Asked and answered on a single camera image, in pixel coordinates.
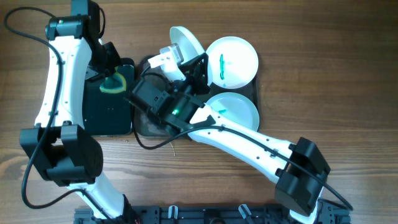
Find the green yellow sponge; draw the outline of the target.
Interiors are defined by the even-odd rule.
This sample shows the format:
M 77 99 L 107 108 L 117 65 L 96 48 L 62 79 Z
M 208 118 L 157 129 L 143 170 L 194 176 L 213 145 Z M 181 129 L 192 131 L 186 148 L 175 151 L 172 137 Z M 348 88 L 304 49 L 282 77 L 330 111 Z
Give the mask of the green yellow sponge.
M 106 77 L 105 81 L 99 86 L 102 93 L 117 94 L 126 91 L 126 79 L 118 72 Z

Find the white plate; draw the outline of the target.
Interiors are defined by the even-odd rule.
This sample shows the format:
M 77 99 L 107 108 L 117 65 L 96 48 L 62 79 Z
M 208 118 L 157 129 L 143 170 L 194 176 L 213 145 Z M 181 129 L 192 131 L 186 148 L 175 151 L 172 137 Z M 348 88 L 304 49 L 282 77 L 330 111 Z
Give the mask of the white plate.
M 214 41 L 206 50 L 208 83 L 226 89 L 238 89 L 249 84 L 258 71 L 259 58 L 246 40 L 227 36 Z
M 170 28 L 170 41 L 172 44 L 178 45 L 183 61 L 179 65 L 177 65 L 176 60 L 172 62 L 171 71 L 167 72 L 166 77 L 171 82 L 185 80 L 182 67 L 193 65 L 194 61 L 205 53 L 205 50 L 198 39 L 183 26 Z

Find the light blue plate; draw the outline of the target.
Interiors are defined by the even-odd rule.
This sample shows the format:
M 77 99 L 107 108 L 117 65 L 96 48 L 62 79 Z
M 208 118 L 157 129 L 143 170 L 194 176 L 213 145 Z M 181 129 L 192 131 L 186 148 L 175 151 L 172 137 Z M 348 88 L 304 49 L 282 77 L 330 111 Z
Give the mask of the light blue plate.
M 207 102 L 219 114 L 253 131 L 259 129 L 260 117 L 254 103 L 245 96 L 224 92 L 212 96 Z

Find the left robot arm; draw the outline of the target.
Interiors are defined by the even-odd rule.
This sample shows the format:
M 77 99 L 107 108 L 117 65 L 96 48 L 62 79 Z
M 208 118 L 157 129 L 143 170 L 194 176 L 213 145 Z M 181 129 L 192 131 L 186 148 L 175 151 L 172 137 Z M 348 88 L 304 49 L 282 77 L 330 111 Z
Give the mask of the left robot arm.
M 104 12 L 93 1 L 73 1 L 69 16 L 50 18 L 45 96 L 34 127 L 21 131 L 20 144 L 29 169 L 78 194 L 99 222 L 139 223 L 126 196 L 105 176 L 102 148 L 83 124 L 85 82 L 112 74 L 121 63 L 112 43 L 100 41 L 104 23 Z

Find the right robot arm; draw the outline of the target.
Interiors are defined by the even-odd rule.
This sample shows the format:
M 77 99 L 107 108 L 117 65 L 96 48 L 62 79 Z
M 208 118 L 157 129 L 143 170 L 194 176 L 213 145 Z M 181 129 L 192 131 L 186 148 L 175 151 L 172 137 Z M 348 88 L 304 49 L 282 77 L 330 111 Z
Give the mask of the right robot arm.
M 179 66 L 183 80 L 163 79 L 164 90 L 146 80 L 144 70 L 130 89 L 128 101 L 160 129 L 208 144 L 253 166 L 275 183 L 275 199 L 300 223 L 315 223 L 318 202 L 330 166 L 317 145 L 300 138 L 297 143 L 272 138 L 228 119 L 198 95 L 207 85 L 208 56 L 203 53 Z

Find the dark grey serving tray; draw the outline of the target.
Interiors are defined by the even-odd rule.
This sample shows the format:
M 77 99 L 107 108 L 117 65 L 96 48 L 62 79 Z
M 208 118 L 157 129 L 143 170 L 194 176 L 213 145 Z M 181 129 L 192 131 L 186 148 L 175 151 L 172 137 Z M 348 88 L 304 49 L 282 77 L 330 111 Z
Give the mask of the dark grey serving tray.
M 149 64 L 148 60 L 154 57 L 155 54 L 146 55 L 141 59 L 139 64 L 136 66 L 136 74 L 135 78 L 138 79 L 139 75 Z M 202 100 L 203 102 L 207 102 L 211 97 L 224 92 L 233 92 L 238 93 L 240 95 L 248 98 L 256 107 L 257 112 L 260 112 L 259 103 L 258 103 L 258 84 L 257 77 L 254 77 L 250 84 L 247 84 L 244 87 L 238 89 L 225 89 L 215 85 L 214 83 L 210 86 L 211 90 L 209 94 L 206 95 L 197 95 L 197 98 Z M 134 128 L 138 134 L 147 138 L 163 138 L 166 137 L 167 133 L 161 129 L 159 129 L 156 125 L 151 123 L 146 115 L 139 111 L 138 109 L 134 109 Z

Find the black water basin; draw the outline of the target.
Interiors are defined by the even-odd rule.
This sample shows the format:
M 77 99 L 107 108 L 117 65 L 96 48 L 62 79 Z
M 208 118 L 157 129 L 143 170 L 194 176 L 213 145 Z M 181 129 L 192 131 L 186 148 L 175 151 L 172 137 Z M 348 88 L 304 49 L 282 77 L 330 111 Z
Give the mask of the black water basin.
M 106 78 L 85 82 L 83 95 L 83 124 L 92 136 L 127 135 L 132 131 L 131 105 L 126 101 L 128 86 L 134 81 L 135 63 L 122 58 L 116 72 L 126 79 L 126 91 L 117 94 L 102 93 L 100 85 Z

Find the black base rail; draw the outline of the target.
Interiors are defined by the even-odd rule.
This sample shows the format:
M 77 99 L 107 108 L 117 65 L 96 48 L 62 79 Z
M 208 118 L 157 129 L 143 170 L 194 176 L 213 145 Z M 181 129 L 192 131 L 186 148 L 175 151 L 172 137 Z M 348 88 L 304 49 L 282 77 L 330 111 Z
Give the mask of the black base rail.
M 278 204 L 239 207 L 169 207 L 141 206 L 132 208 L 138 215 L 138 223 L 298 223 L 289 210 Z M 318 204 L 315 223 L 350 224 L 349 211 L 321 201 Z

